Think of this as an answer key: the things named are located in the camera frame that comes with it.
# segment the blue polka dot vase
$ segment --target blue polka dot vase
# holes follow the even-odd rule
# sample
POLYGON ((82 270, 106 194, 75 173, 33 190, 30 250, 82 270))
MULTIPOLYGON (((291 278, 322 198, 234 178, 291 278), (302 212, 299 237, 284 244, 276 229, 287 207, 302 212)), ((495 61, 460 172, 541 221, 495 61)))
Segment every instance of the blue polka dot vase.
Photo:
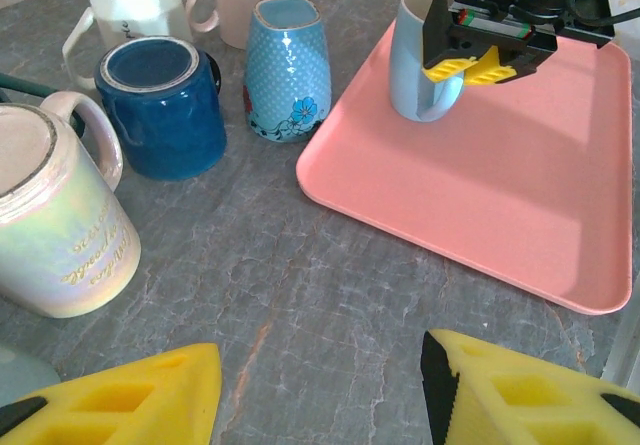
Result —
POLYGON ((331 107, 324 26, 309 0, 263 0, 251 18, 244 76, 251 129, 275 142, 311 138, 331 107))

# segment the mug handle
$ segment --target mug handle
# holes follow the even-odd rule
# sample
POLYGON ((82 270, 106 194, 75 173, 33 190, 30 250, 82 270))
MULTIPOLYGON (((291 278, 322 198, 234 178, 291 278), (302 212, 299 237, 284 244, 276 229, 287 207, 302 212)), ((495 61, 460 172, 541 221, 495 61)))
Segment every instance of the mug handle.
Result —
POLYGON ((74 111, 78 112, 98 144, 98 169, 114 191, 122 177, 122 149, 111 122, 98 104, 78 92, 56 92, 45 98, 40 108, 54 113, 66 123, 69 123, 74 111))
POLYGON ((211 55, 205 53, 207 58, 209 59, 209 64, 211 65, 211 73, 213 74, 213 81, 216 84, 216 92, 220 93, 220 89, 222 88, 222 74, 220 73, 220 67, 218 67, 218 63, 213 59, 211 55))
MULTIPOLYGON (((429 78, 424 75, 422 70, 420 71, 420 75, 420 83, 430 81, 429 78)), ((464 72, 460 72, 458 75, 454 75, 453 77, 445 80, 443 87, 440 90, 440 95, 436 98, 433 105, 425 107, 423 104, 418 103, 418 111, 416 114, 420 120, 424 122, 432 122, 442 118, 451 109, 451 107, 453 107, 458 98, 460 98, 463 90, 464 72)))
POLYGON ((187 0, 187 3, 185 4, 189 25, 191 25, 191 28, 193 28, 197 32, 209 32, 214 28, 216 28, 220 23, 220 17, 218 16, 218 11, 214 9, 213 13, 206 21, 202 23, 196 22, 193 19, 192 14, 193 14, 193 7, 195 6, 197 1, 198 0, 187 0))
POLYGON ((76 48, 80 37, 87 33, 94 21, 95 15, 93 14, 93 10, 91 7, 87 7, 80 17, 80 20, 78 20, 78 23, 76 23, 71 35, 69 35, 62 46, 62 57, 64 58, 64 64, 67 67, 69 77, 78 88, 87 92, 93 92, 96 89, 96 83, 93 78, 83 77, 76 71, 71 63, 71 54, 76 48))

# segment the pink tray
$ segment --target pink tray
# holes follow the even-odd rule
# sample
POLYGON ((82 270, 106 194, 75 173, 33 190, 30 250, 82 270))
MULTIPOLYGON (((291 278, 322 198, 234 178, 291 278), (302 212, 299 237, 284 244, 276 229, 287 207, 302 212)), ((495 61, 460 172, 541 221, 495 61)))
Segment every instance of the pink tray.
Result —
POLYGON ((313 200, 572 310, 631 294, 631 69, 560 40, 534 76, 395 113, 387 30, 297 164, 313 200))

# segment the gray marble countertop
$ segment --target gray marble countertop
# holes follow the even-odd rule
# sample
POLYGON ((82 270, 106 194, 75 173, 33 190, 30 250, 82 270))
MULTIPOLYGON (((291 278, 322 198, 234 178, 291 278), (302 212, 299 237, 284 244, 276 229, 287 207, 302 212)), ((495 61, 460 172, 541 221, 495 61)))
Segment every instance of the gray marble countertop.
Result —
MULTIPOLYGON (((312 1, 325 19, 337 99, 399 0, 312 1)), ((0 10, 0 70, 70 87, 60 50, 87 4, 29 0, 0 10)), ((419 359, 429 328, 600 375, 619 314, 568 311, 310 201, 295 176, 304 144, 273 144, 244 122, 244 53, 217 32, 197 44, 223 73, 225 157, 179 183, 127 169, 117 196, 143 243, 130 285, 68 320, 0 299, 3 341, 64 380, 215 342, 224 387, 212 443, 221 444, 428 443, 419 359)), ((79 68, 89 71, 102 53, 91 34, 79 68)))

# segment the blue flower print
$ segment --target blue flower print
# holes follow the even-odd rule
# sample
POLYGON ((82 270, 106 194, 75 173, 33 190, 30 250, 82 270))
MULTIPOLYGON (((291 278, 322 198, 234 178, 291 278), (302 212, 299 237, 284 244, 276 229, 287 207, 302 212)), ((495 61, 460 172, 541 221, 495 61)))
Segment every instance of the blue flower print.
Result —
POLYGON ((316 113, 318 113, 318 106, 313 103, 313 98, 306 97, 305 99, 298 100, 293 104, 291 120, 296 123, 302 122, 307 125, 311 123, 316 113))

